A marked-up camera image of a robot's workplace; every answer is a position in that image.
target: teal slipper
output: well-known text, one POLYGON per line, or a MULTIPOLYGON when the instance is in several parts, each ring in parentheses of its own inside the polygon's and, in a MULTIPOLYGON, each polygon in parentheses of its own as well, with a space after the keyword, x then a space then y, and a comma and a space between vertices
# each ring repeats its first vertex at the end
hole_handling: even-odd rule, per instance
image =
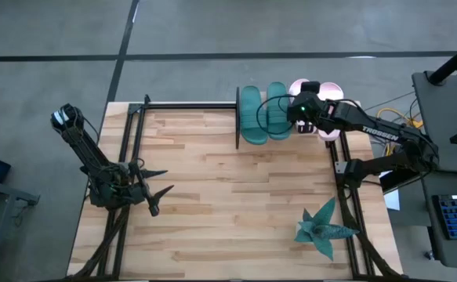
MULTIPOLYGON (((245 141, 254 145, 263 145, 267 142, 268 134, 260 128, 256 121, 256 111, 261 105, 261 95, 259 90, 254 86, 246 86, 241 92, 241 134, 245 141)), ((261 127, 267 130, 267 111, 259 109, 259 123, 261 127)))
MULTIPOLYGON (((282 96, 286 94, 287 90, 285 88, 285 85, 283 85, 280 82, 272 82, 272 84, 268 86, 268 99, 271 99, 275 96, 282 96)), ((281 99, 272 99, 271 101, 268 101, 268 135, 271 139, 283 140, 288 138, 291 134, 291 123, 288 122, 287 119, 288 106, 288 97, 284 97, 281 99)))

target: teal origami figure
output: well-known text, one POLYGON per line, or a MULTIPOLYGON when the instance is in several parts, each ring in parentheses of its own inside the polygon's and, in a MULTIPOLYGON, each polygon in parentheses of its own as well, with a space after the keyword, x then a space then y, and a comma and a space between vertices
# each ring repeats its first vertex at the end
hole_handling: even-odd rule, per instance
POLYGON ((345 226, 329 224, 335 210, 335 198, 325 204, 314 217, 306 209, 303 211, 303 221, 299 222, 301 229, 296 234, 296 242, 314 243, 317 250, 332 260, 332 244, 330 240, 351 237, 358 233, 345 226))

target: wooden table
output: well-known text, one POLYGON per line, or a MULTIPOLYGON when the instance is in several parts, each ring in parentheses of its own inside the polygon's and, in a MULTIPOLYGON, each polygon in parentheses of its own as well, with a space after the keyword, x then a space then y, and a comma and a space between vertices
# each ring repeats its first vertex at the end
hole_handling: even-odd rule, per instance
MULTIPOLYGON (((127 108, 109 103, 105 113, 100 148, 111 161, 118 159, 127 108)), ((345 240, 333 241, 334 262, 293 241, 303 209, 314 214, 336 195, 325 143, 315 134, 263 146, 241 138, 236 150, 234 119, 233 110, 147 110, 140 157, 148 169, 169 170, 149 180, 151 189, 175 187, 158 217, 150 216, 147 203, 131 207, 121 279, 350 279, 345 240)), ((352 158, 373 158, 367 135, 349 132, 347 138, 352 158)), ((381 189, 364 184, 359 194, 368 237, 401 273, 381 189)), ((106 209, 85 202, 68 274, 96 250, 106 221, 106 209)), ((338 201, 332 223, 342 224, 338 201)), ((355 244, 364 269, 357 238, 355 244)))

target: concrete floor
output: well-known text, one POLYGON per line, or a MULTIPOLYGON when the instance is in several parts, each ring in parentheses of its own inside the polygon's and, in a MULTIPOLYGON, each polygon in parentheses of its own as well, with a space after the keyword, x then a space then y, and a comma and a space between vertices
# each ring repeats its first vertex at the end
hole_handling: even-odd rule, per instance
MULTIPOLYGON (((0 56, 117 54, 130 4, 0 0, 0 56)), ((143 0, 128 53, 450 50, 457 50, 457 0, 143 0)), ((233 100, 237 86, 310 78, 336 82, 370 107, 412 91, 413 72, 447 59, 126 62, 115 99, 233 100)), ((86 178, 49 115, 71 103, 98 127, 114 66, 0 63, 0 159, 13 166, 7 183, 42 195, 1 248, 0 281, 64 276, 86 178)), ((413 99, 384 106, 406 112, 413 99)), ((457 281, 457 269, 422 257, 430 246, 425 229, 394 225, 394 232, 405 274, 457 281)))

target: pair of slippers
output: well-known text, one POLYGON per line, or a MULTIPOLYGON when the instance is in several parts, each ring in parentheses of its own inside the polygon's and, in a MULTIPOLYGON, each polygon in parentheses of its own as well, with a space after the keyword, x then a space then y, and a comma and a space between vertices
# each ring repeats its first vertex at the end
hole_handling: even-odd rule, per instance
MULTIPOLYGON (((268 86, 267 99, 284 96, 286 87, 280 82, 268 86)), ((287 120, 289 98, 275 98, 267 102, 267 108, 259 109, 261 101, 259 90, 255 86, 246 86, 240 96, 240 126, 245 141, 254 145, 263 145, 268 136, 274 140, 287 139, 290 135, 291 123, 287 120)))

